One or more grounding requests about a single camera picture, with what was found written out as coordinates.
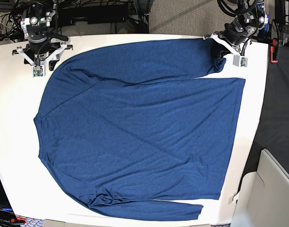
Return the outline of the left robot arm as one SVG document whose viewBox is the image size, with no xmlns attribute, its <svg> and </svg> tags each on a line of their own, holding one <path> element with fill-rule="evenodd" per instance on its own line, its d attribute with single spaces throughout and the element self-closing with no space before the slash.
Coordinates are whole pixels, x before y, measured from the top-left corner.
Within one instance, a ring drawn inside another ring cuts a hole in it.
<svg viewBox="0 0 289 227">
<path fill-rule="evenodd" d="M 224 25 L 224 30 L 203 37 L 214 41 L 212 58 L 222 59 L 232 54 L 239 61 L 246 61 L 245 51 L 252 41 L 271 41 L 270 20 L 263 0 L 218 0 L 217 4 L 233 20 Z"/>
</svg>

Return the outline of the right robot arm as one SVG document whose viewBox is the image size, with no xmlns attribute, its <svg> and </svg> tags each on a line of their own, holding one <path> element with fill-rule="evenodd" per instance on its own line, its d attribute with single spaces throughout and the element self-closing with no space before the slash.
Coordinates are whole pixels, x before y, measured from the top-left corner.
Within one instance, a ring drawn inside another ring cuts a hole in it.
<svg viewBox="0 0 289 227">
<path fill-rule="evenodd" d="M 58 5 L 57 0 L 32 0 L 23 12 L 20 26 L 28 43 L 25 48 L 14 49 L 12 55 L 24 58 L 24 64 L 32 67 L 33 77 L 45 76 L 46 65 L 53 71 L 60 55 L 73 49 L 69 38 L 57 33 Z"/>
</svg>

